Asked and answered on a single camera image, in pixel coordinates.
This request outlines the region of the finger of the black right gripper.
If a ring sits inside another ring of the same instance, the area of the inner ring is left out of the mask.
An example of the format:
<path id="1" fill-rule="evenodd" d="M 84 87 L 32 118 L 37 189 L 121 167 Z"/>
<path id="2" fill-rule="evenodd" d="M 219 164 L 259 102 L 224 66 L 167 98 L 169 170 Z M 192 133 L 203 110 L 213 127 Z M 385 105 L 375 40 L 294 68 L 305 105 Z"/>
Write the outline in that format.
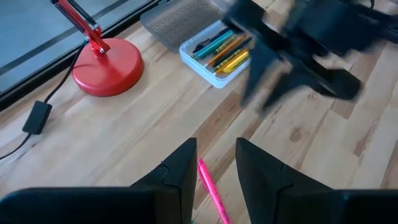
<path id="1" fill-rule="evenodd" d="M 349 71 L 339 68 L 328 69 L 318 62 L 296 63 L 289 73 L 281 76 L 281 95 L 301 87 L 341 100 L 355 99 L 363 83 Z"/>
<path id="2" fill-rule="evenodd" d="M 255 41 L 253 48 L 249 50 L 251 58 L 249 64 L 249 76 L 244 88 L 242 106 L 246 107 L 257 93 L 258 87 L 268 77 L 267 69 L 276 61 L 280 60 L 278 52 L 271 49 L 260 40 Z"/>

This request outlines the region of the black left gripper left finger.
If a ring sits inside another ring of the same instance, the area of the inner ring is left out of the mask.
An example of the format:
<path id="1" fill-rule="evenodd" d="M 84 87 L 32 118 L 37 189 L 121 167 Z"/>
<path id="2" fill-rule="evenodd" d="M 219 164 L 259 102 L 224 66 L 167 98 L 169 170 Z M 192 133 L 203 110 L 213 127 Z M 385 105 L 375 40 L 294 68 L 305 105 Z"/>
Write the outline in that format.
<path id="1" fill-rule="evenodd" d="M 1 198 L 1 223 L 190 223 L 197 140 L 128 187 L 42 187 Z"/>

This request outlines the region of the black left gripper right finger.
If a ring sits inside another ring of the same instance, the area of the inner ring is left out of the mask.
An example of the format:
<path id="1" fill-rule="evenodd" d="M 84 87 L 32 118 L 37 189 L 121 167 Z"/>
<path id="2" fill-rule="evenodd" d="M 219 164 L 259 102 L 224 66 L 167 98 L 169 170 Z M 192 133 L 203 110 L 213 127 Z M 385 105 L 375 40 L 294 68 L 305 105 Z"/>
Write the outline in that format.
<path id="1" fill-rule="evenodd" d="M 244 138 L 235 153 L 251 223 L 397 223 L 397 190 L 330 188 Z"/>

